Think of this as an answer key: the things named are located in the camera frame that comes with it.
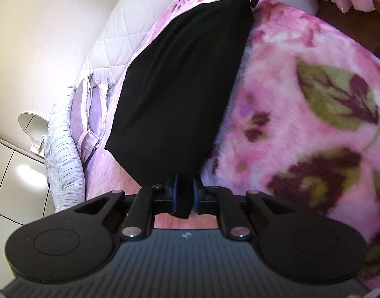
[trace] floral blanket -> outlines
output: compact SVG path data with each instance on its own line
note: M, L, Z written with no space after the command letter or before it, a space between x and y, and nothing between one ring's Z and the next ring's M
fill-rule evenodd
M171 19L212 1L175 0L134 57ZM380 60L316 17L274 0L261 0L254 19L203 182L239 195L256 189L354 227L369 245L360 278L380 287ZM100 174L93 169L88 198L136 185L109 178L101 189L106 167ZM115 175L124 180L121 170ZM156 220L167 228L214 223Z

